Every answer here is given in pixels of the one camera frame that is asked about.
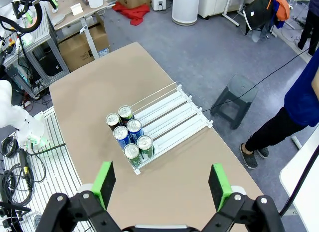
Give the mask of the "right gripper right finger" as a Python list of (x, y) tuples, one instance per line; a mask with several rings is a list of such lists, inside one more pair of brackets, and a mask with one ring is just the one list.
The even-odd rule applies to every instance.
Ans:
[(249, 232), (284, 232), (277, 207), (270, 196), (251, 199), (234, 192), (220, 163), (211, 166), (208, 184), (216, 213), (202, 229), (204, 232), (229, 232), (242, 224)]

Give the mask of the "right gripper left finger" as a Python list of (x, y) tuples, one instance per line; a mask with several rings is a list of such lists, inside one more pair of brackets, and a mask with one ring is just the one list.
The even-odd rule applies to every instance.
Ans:
[(120, 232), (107, 212), (115, 182), (113, 162), (103, 162), (91, 189), (72, 197), (64, 193), (50, 197), (36, 231), (72, 232), (79, 222), (89, 222), (96, 232)]

